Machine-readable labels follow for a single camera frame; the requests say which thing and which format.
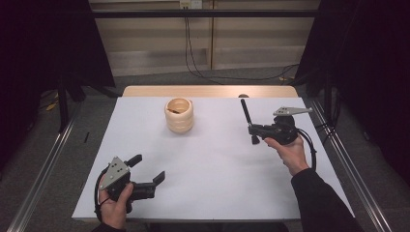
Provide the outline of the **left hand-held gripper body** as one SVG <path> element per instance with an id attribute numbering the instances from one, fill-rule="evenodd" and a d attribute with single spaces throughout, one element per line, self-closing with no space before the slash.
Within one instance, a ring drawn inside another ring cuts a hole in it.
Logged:
<path id="1" fill-rule="evenodd" d="M 125 162 L 118 157 L 114 157 L 112 162 L 102 172 L 104 178 L 102 182 L 98 182 L 98 189 L 106 190 L 109 198 L 117 201 L 122 190 L 131 182 L 131 167 L 125 165 Z M 127 213 L 132 211 L 132 202 L 142 199 L 150 199 L 155 197 L 156 187 L 151 183 L 136 183 L 132 182 L 132 194 L 127 201 Z"/>

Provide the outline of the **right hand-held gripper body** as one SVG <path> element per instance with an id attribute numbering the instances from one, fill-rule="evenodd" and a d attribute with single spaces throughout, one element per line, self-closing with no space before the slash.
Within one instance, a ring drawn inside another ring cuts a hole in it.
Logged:
<path id="1" fill-rule="evenodd" d="M 274 123 L 270 126 L 267 137 L 274 138 L 280 145 L 292 143 L 298 137 L 294 116 L 312 112 L 312 108 L 282 106 L 276 110 Z"/>

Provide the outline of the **black makeup brush silver ferrule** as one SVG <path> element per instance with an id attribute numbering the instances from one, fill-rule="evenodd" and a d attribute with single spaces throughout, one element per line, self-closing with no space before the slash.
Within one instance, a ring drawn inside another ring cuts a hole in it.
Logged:
<path id="1" fill-rule="evenodd" d="M 257 145 L 257 144 L 260 143 L 260 140 L 259 140 L 259 138 L 251 131 L 251 129 L 252 129 L 252 121 L 251 121 L 251 118 L 250 118 L 250 116 L 249 116 L 249 111 L 248 111 L 248 107 L 247 107 L 246 101 L 245 101 L 244 99 L 241 99 L 241 105 L 242 105 L 242 108 L 243 108 L 243 110 L 244 110 L 244 114 L 245 114 L 245 117 L 246 117 L 246 120 L 247 120 L 247 123 L 248 123 L 248 130 L 249 130 L 249 134 L 250 134 L 250 136 L 251 136 L 251 143 L 252 143 L 253 145 Z"/>

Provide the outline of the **cream ringed brush holder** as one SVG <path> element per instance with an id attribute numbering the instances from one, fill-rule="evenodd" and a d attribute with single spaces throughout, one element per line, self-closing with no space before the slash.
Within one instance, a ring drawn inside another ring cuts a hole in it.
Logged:
<path id="1" fill-rule="evenodd" d="M 176 98 L 170 100 L 164 107 L 165 120 L 168 128 L 176 133 L 185 133 L 193 127 L 194 114 L 191 100 Z"/>

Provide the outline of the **person's right hand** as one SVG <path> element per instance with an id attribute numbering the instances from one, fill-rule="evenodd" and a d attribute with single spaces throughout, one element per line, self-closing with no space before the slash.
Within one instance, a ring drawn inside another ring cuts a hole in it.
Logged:
<path id="1" fill-rule="evenodd" d="M 292 176 L 308 169 L 304 141 L 300 136 L 287 145 L 280 145 L 274 138 L 270 137 L 265 138 L 264 142 L 278 152 L 283 164 Z"/>

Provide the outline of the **person's left hand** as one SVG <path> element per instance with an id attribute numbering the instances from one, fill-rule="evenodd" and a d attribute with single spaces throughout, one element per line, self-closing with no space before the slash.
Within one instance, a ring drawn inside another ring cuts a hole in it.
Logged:
<path id="1" fill-rule="evenodd" d="M 127 218 L 127 201 L 129 200 L 133 190 L 132 184 L 127 184 L 122 190 L 117 201 L 109 198 L 106 190 L 99 191 L 100 211 L 102 214 L 102 222 L 115 229 L 126 228 Z"/>

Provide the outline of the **white table sheet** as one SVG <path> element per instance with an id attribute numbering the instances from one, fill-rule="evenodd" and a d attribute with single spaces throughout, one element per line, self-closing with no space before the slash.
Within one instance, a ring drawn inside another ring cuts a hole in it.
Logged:
<path id="1" fill-rule="evenodd" d="M 194 125 L 183 134 L 168 129 L 165 98 L 124 97 L 116 102 L 101 147 L 73 212 L 91 221 L 94 187 L 114 157 L 141 155 L 132 180 L 149 182 L 162 171 L 155 197 L 132 205 L 131 219 L 286 220 L 300 216 L 291 176 L 277 152 L 253 145 L 238 98 L 193 99 Z M 254 124 L 268 125 L 282 106 L 303 107 L 300 98 L 249 98 Z"/>

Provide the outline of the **black metal stand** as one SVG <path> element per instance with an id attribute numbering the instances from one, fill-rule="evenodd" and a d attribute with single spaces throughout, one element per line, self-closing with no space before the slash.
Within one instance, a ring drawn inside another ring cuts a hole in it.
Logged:
<path id="1" fill-rule="evenodd" d="M 58 81 L 58 102 L 60 110 L 60 132 L 63 132 L 69 123 L 69 111 L 67 103 L 67 92 L 64 84 L 64 78 L 60 77 Z"/>
<path id="2" fill-rule="evenodd" d="M 324 87 L 324 113 L 328 125 L 332 125 L 332 75 L 326 71 L 326 83 Z"/>

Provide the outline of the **wooden table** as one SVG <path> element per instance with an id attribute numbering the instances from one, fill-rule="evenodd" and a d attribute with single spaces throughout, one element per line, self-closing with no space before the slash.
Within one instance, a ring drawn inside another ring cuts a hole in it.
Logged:
<path id="1" fill-rule="evenodd" d="M 292 86 L 275 85 L 147 85 L 128 86 L 124 97 L 297 98 Z"/>

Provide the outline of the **black curtain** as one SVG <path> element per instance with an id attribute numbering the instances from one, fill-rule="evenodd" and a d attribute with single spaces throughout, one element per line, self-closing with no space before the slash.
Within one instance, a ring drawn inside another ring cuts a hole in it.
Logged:
<path id="1" fill-rule="evenodd" d="M 320 0 L 296 74 L 315 96 L 331 81 L 410 184 L 410 0 Z"/>
<path id="2" fill-rule="evenodd" d="M 42 92 L 113 87 L 89 0 L 0 0 L 0 170 L 35 122 Z"/>

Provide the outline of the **aluminium floor rail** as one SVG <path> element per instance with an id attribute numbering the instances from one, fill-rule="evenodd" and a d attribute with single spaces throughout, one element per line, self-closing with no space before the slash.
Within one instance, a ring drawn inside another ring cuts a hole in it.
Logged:
<path id="1" fill-rule="evenodd" d="M 23 202 L 19 206 L 14 219 L 12 220 L 7 232 L 24 232 L 28 222 L 33 215 L 41 195 L 44 191 L 45 185 L 54 169 L 54 166 L 59 159 L 68 138 L 71 135 L 73 125 L 78 117 L 79 111 L 83 103 L 76 103 L 72 110 L 71 118 L 69 119 L 63 130 L 58 133 L 51 150 L 48 152 L 46 160 L 42 166 L 40 173 L 37 175 L 34 184 L 30 188 Z"/>
<path id="2" fill-rule="evenodd" d="M 349 177 L 356 193 L 358 194 L 361 202 L 363 203 L 368 216 L 370 217 L 377 232 L 393 232 L 387 219 L 384 216 L 381 208 L 374 199 L 370 190 L 368 189 L 364 179 L 360 175 L 358 169 L 351 160 L 347 150 L 341 142 L 337 132 L 329 127 L 330 121 L 325 118 L 325 112 L 318 100 L 311 102 L 313 111 L 317 115 L 322 128 L 326 132 L 326 138 L 331 142 L 334 151 L 337 154 L 338 159 L 343 165 L 344 170 Z"/>

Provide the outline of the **white wall socket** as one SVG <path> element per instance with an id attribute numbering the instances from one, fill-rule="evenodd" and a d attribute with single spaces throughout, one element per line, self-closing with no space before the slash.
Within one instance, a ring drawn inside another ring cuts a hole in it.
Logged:
<path id="1" fill-rule="evenodd" d="M 201 10 L 202 0 L 179 0 L 180 8 L 183 10 Z"/>

